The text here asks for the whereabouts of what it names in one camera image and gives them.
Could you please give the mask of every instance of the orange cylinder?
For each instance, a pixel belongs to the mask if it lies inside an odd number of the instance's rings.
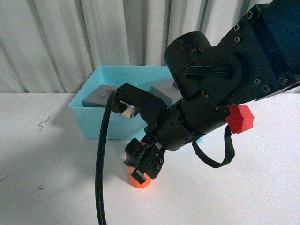
[[[146,181],[143,183],[143,184],[140,184],[136,179],[134,179],[132,176],[131,176],[131,173],[132,171],[134,170],[133,167],[130,167],[128,166],[128,178],[129,178],[129,182],[130,184],[135,187],[135,188],[144,188],[146,186],[148,186],[150,183],[151,183],[151,178],[147,175],[147,174],[144,174],[144,176],[146,177]]]

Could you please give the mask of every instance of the light blue plastic bin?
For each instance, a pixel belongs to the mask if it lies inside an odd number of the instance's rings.
[[[84,107],[82,101],[100,85],[122,86],[129,83],[150,92],[151,85],[172,78],[168,67],[100,66],[73,98],[69,107],[74,113],[85,138],[98,139],[104,108]],[[111,113],[107,139],[141,140],[147,124],[140,114],[129,119]]]

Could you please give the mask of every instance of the gray cube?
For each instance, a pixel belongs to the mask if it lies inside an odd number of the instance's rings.
[[[152,85],[151,93],[161,98],[168,107],[182,99],[173,78]]]
[[[100,85],[83,100],[82,104],[84,107],[105,107],[109,95],[117,88],[109,85]]]

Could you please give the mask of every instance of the white curtain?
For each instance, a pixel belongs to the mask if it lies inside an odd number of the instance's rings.
[[[100,65],[164,65],[200,30],[212,45],[270,0],[0,0],[0,92],[77,92]]]

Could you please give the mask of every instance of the red cap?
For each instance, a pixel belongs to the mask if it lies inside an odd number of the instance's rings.
[[[225,117],[233,134],[242,133],[253,128],[254,116],[246,105],[231,105],[230,115]]]

